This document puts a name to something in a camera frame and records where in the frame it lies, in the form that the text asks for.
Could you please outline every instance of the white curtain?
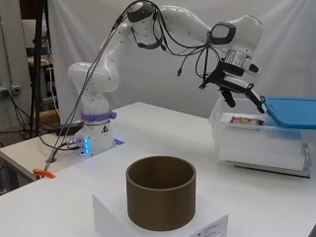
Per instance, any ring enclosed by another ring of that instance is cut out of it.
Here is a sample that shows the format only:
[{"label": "white curtain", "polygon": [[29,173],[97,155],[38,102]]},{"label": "white curtain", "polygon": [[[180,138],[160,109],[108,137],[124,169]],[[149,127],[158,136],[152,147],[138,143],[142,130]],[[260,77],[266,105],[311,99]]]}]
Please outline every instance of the white curtain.
[{"label": "white curtain", "polygon": [[[99,45],[130,2],[49,1],[52,53],[62,122],[78,97],[67,79],[68,67],[74,62],[94,60]],[[244,14],[256,16],[264,24],[263,36],[254,55],[254,61],[262,70],[259,77],[247,76],[245,80],[254,82],[255,91],[260,95],[316,96],[315,0],[156,0],[155,3],[188,8],[209,26]],[[198,89],[201,82],[195,75],[195,58],[186,62],[182,76],[177,77],[181,62],[182,58],[161,49],[131,48],[119,67],[119,88],[106,95],[111,108],[139,101],[207,118],[218,98],[217,88],[209,85],[204,91]]]}]

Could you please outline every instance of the blue light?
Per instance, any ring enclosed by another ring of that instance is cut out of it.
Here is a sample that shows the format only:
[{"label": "blue light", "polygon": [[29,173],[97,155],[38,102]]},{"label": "blue light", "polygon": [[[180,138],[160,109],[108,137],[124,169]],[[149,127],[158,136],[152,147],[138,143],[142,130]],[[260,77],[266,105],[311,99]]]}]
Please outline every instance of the blue light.
[{"label": "blue light", "polygon": [[86,155],[89,155],[89,142],[88,142],[88,138],[87,137],[85,137],[84,138],[84,142],[85,142],[85,154]]}]

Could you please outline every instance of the brown cylinder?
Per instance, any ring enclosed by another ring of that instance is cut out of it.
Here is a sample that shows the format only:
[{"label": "brown cylinder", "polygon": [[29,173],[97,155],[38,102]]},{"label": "brown cylinder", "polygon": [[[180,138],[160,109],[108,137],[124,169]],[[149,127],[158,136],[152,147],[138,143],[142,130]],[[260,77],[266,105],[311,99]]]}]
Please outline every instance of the brown cylinder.
[{"label": "brown cylinder", "polygon": [[138,160],[126,170],[127,212],[136,225],[154,231],[178,229],[196,213],[195,167],[171,156]]}]

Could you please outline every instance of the white box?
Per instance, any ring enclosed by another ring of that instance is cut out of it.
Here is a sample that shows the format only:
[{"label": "white box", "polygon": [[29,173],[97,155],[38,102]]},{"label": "white box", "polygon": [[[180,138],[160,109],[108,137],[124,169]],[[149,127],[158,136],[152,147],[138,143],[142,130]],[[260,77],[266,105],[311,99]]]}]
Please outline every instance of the white box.
[{"label": "white box", "polygon": [[149,231],[127,215],[126,193],[93,194],[96,231],[102,237],[226,237],[228,213],[197,195],[197,211],[187,225],[172,231]]},{"label": "white box", "polygon": [[[314,154],[315,130],[286,129],[260,114],[248,99],[235,99],[229,108],[219,99],[211,113],[210,123],[215,148],[220,160],[303,171]],[[262,119],[265,125],[232,125],[232,117]]]}]

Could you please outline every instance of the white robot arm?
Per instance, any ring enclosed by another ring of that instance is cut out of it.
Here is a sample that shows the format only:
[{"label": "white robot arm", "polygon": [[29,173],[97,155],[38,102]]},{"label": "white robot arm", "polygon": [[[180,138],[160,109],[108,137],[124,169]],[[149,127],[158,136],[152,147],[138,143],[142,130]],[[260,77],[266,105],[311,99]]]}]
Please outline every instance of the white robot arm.
[{"label": "white robot arm", "polygon": [[231,107],[235,106],[231,92],[245,94],[262,113],[264,112],[265,108],[260,98],[252,90],[253,84],[248,85],[235,78],[243,76],[245,72],[259,73],[259,67],[251,61],[262,33],[262,24],[259,20],[243,16],[210,28],[187,9],[176,6],[164,6],[159,9],[150,1],[132,3],[127,9],[126,16],[126,23],[121,23],[122,15],[118,18],[114,26],[116,32],[102,52],[87,85],[85,80],[91,63],[75,63],[68,70],[68,77],[78,92],[86,86],[81,99],[82,120],[85,125],[76,134],[76,137],[83,141],[82,154],[97,154],[115,145],[110,119],[114,119],[116,115],[110,111],[103,93],[118,88],[119,60],[132,43],[136,42],[139,47],[145,49],[162,47],[166,51],[170,50],[163,27],[168,30],[166,32],[171,39],[172,34],[176,34],[183,38],[198,40],[203,43],[206,51],[209,47],[215,46],[223,55],[213,72],[203,74],[201,88],[207,83],[218,85],[225,101]]}]

